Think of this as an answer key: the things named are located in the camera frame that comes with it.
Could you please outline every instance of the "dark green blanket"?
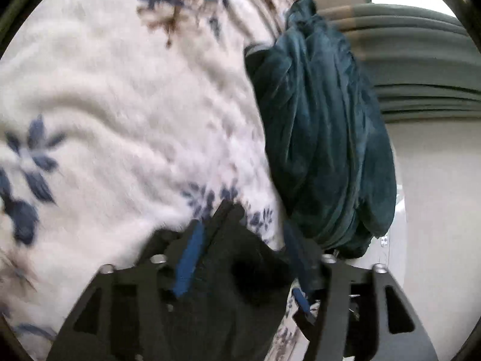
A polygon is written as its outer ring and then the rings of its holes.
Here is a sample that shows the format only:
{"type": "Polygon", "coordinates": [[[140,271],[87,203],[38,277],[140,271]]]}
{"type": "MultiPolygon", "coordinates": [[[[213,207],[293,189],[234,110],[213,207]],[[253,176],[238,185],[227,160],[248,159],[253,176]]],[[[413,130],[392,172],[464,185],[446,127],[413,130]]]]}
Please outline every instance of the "dark green blanket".
{"type": "Polygon", "coordinates": [[[271,48],[246,49],[272,178],[292,223],[362,256],[394,216],[393,154],[378,101],[346,38],[298,0],[271,48]]]}

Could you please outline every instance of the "bolt head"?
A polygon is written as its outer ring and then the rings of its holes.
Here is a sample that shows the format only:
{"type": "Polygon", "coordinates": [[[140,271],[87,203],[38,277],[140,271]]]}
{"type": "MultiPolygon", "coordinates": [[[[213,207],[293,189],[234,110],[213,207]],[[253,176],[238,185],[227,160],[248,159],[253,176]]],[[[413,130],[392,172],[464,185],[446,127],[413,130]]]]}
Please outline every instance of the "bolt head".
{"type": "Polygon", "coordinates": [[[382,263],[377,263],[372,268],[374,269],[374,271],[376,271],[376,273],[384,274],[388,272],[388,268],[382,263]]]}
{"type": "Polygon", "coordinates": [[[324,262],[324,263],[329,263],[329,264],[332,264],[332,263],[336,263],[337,262],[337,259],[334,255],[331,255],[331,254],[322,254],[321,256],[321,261],[324,262]]]}
{"type": "Polygon", "coordinates": [[[167,262],[167,257],[165,255],[162,255],[162,254],[157,254],[157,255],[153,255],[151,256],[151,262],[158,265],[160,263],[165,263],[167,262]]]}
{"type": "Polygon", "coordinates": [[[112,274],[115,271],[114,265],[102,265],[99,269],[102,274],[112,274]]]}

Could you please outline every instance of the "white fluffy blanket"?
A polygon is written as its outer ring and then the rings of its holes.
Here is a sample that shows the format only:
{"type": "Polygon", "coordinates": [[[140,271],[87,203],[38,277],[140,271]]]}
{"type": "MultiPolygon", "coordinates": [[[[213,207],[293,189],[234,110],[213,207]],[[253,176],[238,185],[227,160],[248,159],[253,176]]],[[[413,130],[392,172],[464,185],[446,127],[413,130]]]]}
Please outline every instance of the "white fluffy blanket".
{"type": "Polygon", "coordinates": [[[291,2],[44,0],[21,27],[0,61],[0,307],[34,359],[160,226],[227,198],[282,244],[243,50],[291,2]]]}

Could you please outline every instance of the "blue flower pattern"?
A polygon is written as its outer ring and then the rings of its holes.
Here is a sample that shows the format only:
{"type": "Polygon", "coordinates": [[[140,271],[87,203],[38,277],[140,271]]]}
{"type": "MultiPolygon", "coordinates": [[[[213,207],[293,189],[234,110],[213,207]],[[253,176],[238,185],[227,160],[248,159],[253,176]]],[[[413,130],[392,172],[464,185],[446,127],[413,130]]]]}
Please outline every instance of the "blue flower pattern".
{"type": "MultiPolygon", "coordinates": [[[[234,180],[230,187],[223,185],[217,196],[221,201],[228,200],[237,202],[239,197],[239,190],[237,189],[237,181],[234,180]]],[[[205,220],[213,214],[213,203],[216,200],[214,191],[207,187],[207,185],[199,185],[191,182],[187,188],[182,190],[181,195],[187,199],[187,204],[193,209],[193,218],[205,220]]],[[[263,238],[265,242],[271,239],[264,239],[264,236],[269,230],[272,223],[273,210],[266,207],[261,211],[251,211],[249,203],[244,205],[245,217],[242,221],[247,225],[256,235],[263,238]]]]}
{"type": "MultiPolygon", "coordinates": [[[[30,123],[26,145],[22,145],[20,138],[15,133],[5,133],[8,147],[15,152],[19,160],[27,155],[35,163],[37,169],[33,171],[23,170],[21,167],[20,170],[33,195],[42,203],[55,204],[52,192],[42,172],[52,173],[57,169],[57,161],[51,158],[47,152],[56,148],[65,137],[65,133],[57,133],[51,137],[46,137],[41,114],[30,123]]],[[[37,210],[28,202],[13,197],[10,180],[3,167],[0,167],[0,197],[3,200],[4,212],[14,224],[15,241],[26,246],[32,245],[39,222],[37,210]]]]}
{"type": "Polygon", "coordinates": [[[291,332],[287,327],[280,327],[274,336],[274,360],[281,361],[285,360],[287,355],[288,347],[290,347],[295,340],[294,333],[291,332]]]}

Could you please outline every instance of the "curtain fold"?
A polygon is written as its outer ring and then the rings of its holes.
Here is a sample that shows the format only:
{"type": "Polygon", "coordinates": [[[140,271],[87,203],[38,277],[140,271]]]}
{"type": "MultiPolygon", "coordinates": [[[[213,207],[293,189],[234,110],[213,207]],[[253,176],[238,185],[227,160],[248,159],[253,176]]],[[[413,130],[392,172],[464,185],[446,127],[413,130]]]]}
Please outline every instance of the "curtain fold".
{"type": "Polygon", "coordinates": [[[455,17],[384,4],[319,14],[349,39],[385,121],[481,117],[481,54],[455,17]]]}

